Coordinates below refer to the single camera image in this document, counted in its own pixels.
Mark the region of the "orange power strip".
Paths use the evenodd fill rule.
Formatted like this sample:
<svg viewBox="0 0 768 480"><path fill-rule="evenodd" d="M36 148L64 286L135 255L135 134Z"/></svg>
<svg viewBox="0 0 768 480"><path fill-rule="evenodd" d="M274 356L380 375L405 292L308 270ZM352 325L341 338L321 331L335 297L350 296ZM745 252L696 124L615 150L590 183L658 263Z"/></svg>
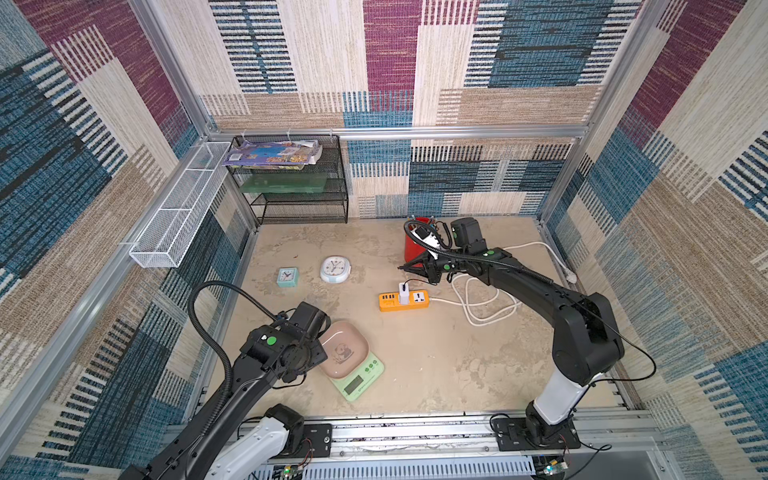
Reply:
<svg viewBox="0 0 768 480"><path fill-rule="evenodd" d="M409 291L408 301L397 292L382 293L378 296L378 305L382 313L420 310L429 307L430 298L426 290Z"/></svg>

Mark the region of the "white usb charger adapter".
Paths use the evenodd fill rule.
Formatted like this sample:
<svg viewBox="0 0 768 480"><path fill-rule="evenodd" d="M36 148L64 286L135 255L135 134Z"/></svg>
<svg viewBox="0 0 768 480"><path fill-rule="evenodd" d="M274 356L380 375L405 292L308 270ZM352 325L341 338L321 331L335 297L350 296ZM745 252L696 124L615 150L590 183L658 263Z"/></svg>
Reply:
<svg viewBox="0 0 768 480"><path fill-rule="evenodd" d="M402 306L410 304L410 290L407 282L398 284L398 301Z"/></svg>

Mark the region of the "pink panda scale bowl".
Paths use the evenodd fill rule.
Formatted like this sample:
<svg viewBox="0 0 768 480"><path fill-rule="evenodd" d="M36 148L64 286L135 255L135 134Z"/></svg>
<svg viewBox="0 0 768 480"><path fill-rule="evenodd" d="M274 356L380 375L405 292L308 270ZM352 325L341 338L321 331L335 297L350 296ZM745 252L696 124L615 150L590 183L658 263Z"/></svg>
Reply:
<svg viewBox="0 0 768 480"><path fill-rule="evenodd" d="M370 346L355 325L347 321L331 324L320 337L327 359L320 364L324 374L338 380L352 373L367 358Z"/></svg>

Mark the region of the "green electronic kitchen scale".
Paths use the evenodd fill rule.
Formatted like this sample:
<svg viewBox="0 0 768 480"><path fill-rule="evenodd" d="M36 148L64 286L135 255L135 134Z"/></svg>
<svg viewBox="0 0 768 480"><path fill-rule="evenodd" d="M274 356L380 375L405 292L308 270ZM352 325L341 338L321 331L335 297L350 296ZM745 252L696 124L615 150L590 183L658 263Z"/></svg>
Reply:
<svg viewBox="0 0 768 480"><path fill-rule="evenodd" d="M341 379L331 379L331 383L350 403L357 401L362 394L385 372L384 363L372 352L348 375Z"/></svg>

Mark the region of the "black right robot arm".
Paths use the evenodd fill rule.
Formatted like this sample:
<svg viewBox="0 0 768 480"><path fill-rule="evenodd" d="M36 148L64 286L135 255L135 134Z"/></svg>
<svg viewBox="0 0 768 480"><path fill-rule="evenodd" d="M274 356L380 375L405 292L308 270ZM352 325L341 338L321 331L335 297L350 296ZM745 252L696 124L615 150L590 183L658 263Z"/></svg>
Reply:
<svg viewBox="0 0 768 480"><path fill-rule="evenodd" d="M643 351L619 332L605 296L560 286L508 251L488 247L476 219L452 221L446 227L449 244L429 223L409 219L403 229L425 251L401 270L430 284L439 283L443 276L466 274L511 295L551 326L554 372L542 393L526 407L525 430L534 444L570 428L578 403L590 387L608 380L607 374L624 357L627 345Z"/></svg>

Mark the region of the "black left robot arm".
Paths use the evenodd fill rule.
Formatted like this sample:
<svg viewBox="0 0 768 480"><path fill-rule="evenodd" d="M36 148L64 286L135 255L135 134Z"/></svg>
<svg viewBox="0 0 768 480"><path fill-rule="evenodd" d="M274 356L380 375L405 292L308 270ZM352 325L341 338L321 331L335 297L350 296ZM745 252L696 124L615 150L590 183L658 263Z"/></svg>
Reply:
<svg viewBox="0 0 768 480"><path fill-rule="evenodd" d="M215 285L239 294L269 319L248 334L234 360L196 314L199 293ZM273 387L300 385L311 369L326 360L320 337L331 325L327 314L306 302L291 312L274 314L225 281L195 286L187 299L187 313L195 331L220 359L224 379L181 433L146 466L128 467L121 475L124 479L243 479L298 436L298 414L282 407L276 417L265 417L255 433L230 440L251 408Z"/></svg>

